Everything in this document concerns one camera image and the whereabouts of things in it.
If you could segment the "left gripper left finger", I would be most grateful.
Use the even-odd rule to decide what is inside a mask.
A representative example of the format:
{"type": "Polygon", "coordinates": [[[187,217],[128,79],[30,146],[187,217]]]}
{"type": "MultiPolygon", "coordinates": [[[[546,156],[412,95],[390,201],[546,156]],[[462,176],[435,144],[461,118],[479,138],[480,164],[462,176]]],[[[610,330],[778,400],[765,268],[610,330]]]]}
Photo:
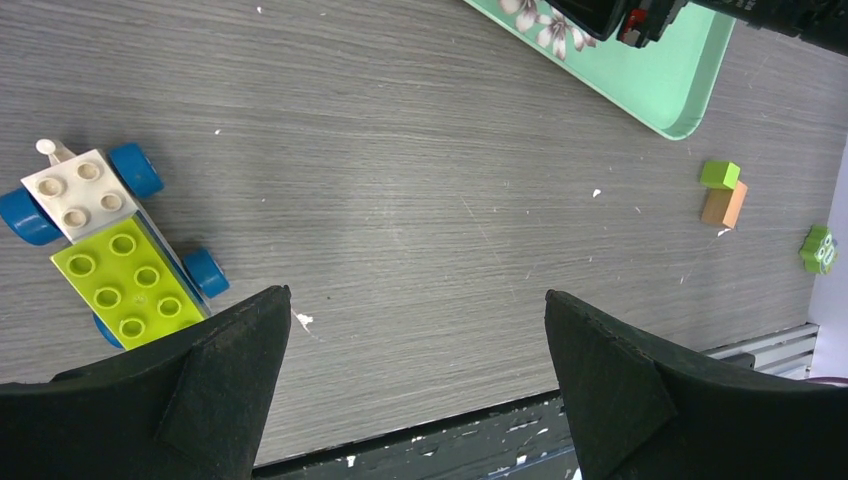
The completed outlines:
{"type": "Polygon", "coordinates": [[[274,285],[44,383],[1,387],[5,479],[247,479],[291,330],[274,285]]]}

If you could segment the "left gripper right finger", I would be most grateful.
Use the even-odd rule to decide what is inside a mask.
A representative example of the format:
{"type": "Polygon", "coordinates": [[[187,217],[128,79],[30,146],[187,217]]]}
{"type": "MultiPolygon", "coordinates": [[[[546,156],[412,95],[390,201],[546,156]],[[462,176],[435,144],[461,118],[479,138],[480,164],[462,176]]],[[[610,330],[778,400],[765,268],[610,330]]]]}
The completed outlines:
{"type": "Polygon", "coordinates": [[[843,479],[847,391],[716,360],[564,292],[544,324],[586,479],[843,479]]]}

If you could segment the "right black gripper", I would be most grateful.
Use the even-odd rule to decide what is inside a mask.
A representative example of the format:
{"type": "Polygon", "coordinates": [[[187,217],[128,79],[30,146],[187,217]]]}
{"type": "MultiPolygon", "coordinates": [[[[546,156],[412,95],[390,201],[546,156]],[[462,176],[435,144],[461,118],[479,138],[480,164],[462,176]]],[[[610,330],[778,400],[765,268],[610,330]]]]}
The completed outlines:
{"type": "MultiPolygon", "coordinates": [[[[688,0],[565,0],[552,7],[598,40],[630,47],[657,42],[688,0]]],[[[845,0],[693,0],[694,5],[845,56],[845,0]]]]}

